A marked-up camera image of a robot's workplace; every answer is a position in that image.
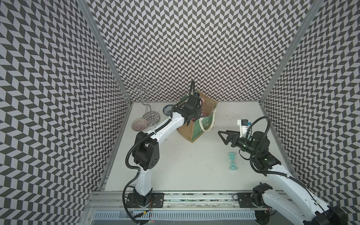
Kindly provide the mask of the green canvas Christmas bag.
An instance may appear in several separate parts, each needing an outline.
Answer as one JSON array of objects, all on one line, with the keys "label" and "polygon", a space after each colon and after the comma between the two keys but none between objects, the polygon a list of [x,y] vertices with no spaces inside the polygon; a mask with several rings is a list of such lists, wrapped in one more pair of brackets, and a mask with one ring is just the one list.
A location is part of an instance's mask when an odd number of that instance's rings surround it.
[{"label": "green canvas Christmas bag", "polygon": [[200,118],[196,121],[190,121],[188,126],[185,123],[183,126],[177,129],[178,133],[191,143],[195,142],[202,134],[212,129],[215,123],[218,105],[217,101],[204,95],[199,90],[196,90],[196,93],[199,93],[200,98],[203,100],[202,111],[206,111],[209,116]]}]

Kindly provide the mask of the pink hourglass front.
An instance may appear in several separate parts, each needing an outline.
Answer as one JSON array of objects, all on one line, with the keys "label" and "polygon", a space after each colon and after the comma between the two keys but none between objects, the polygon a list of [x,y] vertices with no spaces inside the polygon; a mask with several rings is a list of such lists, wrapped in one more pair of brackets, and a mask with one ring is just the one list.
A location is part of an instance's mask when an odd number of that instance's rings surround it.
[{"label": "pink hourglass front", "polygon": [[201,115],[200,115],[200,118],[205,118],[205,117],[208,117],[208,116],[209,116],[209,114],[206,111],[202,111]]}]

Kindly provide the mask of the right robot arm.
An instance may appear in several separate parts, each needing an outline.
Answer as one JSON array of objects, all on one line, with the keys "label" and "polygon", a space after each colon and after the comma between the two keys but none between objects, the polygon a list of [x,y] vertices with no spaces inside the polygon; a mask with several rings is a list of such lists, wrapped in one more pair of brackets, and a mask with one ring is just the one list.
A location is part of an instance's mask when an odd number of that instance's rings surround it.
[{"label": "right robot arm", "polygon": [[261,183],[253,188],[252,203],[261,208],[268,206],[280,213],[295,225],[346,225],[348,215],[338,206],[330,206],[310,192],[306,185],[296,179],[269,151],[267,134],[271,119],[263,116],[248,123],[240,120],[240,131],[219,131],[218,135],[225,145],[231,145],[250,154],[248,158],[254,172],[262,174],[290,197],[287,200],[273,187]]}]

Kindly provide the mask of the green hourglass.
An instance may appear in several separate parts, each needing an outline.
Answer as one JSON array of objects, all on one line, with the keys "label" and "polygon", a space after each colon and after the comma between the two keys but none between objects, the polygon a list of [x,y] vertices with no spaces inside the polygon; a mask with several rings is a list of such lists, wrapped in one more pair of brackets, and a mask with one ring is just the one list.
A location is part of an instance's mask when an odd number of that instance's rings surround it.
[{"label": "green hourglass", "polygon": [[236,160],[235,153],[230,152],[228,154],[228,156],[229,156],[229,160],[230,160],[229,169],[232,170],[232,171],[236,171],[238,169],[238,167],[237,167],[236,162],[235,162],[235,160]]}]

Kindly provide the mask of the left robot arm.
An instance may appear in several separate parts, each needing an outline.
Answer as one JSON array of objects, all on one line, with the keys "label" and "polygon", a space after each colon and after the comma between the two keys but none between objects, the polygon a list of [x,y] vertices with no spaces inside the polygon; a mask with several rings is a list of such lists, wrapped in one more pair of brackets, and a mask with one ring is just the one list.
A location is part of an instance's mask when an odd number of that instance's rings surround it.
[{"label": "left robot arm", "polygon": [[124,190],[135,182],[132,194],[135,202],[141,207],[151,204],[152,169],[160,159],[160,145],[178,128],[183,125],[188,126],[192,120],[200,119],[202,103],[200,94],[195,91],[195,81],[192,80],[188,94],[170,109],[166,121],[147,133],[141,131],[136,135],[134,145],[126,154],[125,165],[129,169],[136,170],[137,174]]}]

